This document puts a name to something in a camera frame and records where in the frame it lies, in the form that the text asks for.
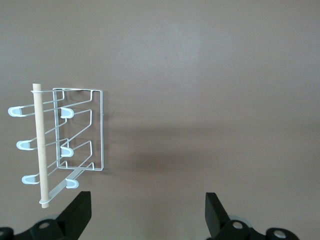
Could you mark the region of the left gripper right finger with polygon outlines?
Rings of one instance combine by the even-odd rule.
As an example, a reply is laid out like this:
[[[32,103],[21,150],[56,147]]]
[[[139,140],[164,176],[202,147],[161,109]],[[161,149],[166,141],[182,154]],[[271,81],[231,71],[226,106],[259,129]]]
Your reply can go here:
[[[265,240],[241,220],[231,220],[218,196],[214,192],[205,194],[205,221],[210,237],[208,240]]]

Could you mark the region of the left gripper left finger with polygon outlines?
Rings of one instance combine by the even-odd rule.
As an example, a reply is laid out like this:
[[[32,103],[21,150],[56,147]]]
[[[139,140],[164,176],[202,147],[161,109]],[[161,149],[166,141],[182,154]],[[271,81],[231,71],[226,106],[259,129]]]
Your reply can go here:
[[[82,191],[58,217],[36,223],[29,233],[32,240],[77,240],[91,217],[91,193]]]

